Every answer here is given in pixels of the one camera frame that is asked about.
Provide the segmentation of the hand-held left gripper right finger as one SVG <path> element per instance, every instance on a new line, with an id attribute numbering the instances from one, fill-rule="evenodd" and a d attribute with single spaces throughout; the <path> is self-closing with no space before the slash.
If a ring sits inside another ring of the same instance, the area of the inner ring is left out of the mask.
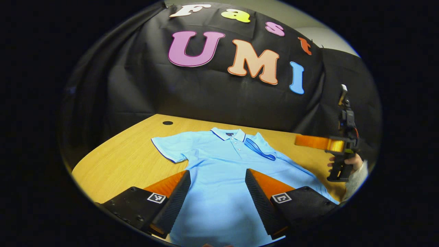
<path id="1" fill-rule="evenodd" d="M 256 170 L 246 170 L 245 182 L 265 231 L 273 240 L 302 234 L 339 208 L 309 186 L 296 189 Z"/>

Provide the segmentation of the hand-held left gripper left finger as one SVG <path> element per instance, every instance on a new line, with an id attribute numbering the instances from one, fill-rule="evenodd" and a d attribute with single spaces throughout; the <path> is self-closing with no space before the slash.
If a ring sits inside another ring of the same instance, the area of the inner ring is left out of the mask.
<path id="1" fill-rule="evenodd" d="M 184 170 L 143 189 L 130 187 L 96 205 L 137 230 L 165 239 L 174 226 L 190 186 L 191 174 Z"/>

